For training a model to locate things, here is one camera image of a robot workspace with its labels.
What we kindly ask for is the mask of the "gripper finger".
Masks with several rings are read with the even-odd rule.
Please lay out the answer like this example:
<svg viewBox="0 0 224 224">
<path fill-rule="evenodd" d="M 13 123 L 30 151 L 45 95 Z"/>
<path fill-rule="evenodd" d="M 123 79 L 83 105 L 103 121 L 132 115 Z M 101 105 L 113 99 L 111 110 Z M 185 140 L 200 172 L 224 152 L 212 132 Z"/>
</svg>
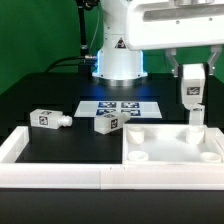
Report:
<svg viewBox="0 0 224 224">
<path fill-rule="evenodd" d="M 170 48 L 166 50 L 166 57 L 168 58 L 169 62 L 171 63 L 173 69 L 172 74 L 177 77 L 179 75 L 179 63 L 176 60 L 177 50 L 174 48 Z"/>
<path fill-rule="evenodd" d="M 212 45 L 210 47 L 210 52 L 211 52 L 211 55 L 207 61 L 208 73 L 213 74 L 215 72 L 215 63 L 222 53 L 222 46 L 221 45 Z"/>
</svg>

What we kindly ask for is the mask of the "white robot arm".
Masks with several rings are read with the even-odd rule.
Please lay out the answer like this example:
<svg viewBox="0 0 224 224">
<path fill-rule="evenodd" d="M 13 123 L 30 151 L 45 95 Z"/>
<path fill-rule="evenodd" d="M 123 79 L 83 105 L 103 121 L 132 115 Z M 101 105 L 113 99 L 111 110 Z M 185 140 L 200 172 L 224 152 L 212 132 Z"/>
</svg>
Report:
<svg viewBox="0 0 224 224">
<path fill-rule="evenodd" d="M 111 86 L 131 86 L 147 76 L 145 50 L 209 46 L 213 65 L 224 44 L 224 0 L 101 0 L 103 46 L 93 77 Z"/>
</svg>

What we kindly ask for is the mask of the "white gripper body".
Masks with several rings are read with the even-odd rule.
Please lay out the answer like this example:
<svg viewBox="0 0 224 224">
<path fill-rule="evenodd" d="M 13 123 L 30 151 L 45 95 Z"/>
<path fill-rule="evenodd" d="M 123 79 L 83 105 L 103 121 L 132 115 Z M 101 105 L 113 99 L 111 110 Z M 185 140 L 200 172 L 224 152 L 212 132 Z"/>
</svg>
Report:
<svg viewBox="0 0 224 224">
<path fill-rule="evenodd" d="M 224 0 L 133 0 L 125 35 L 131 50 L 224 44 Z"/>
</svg>

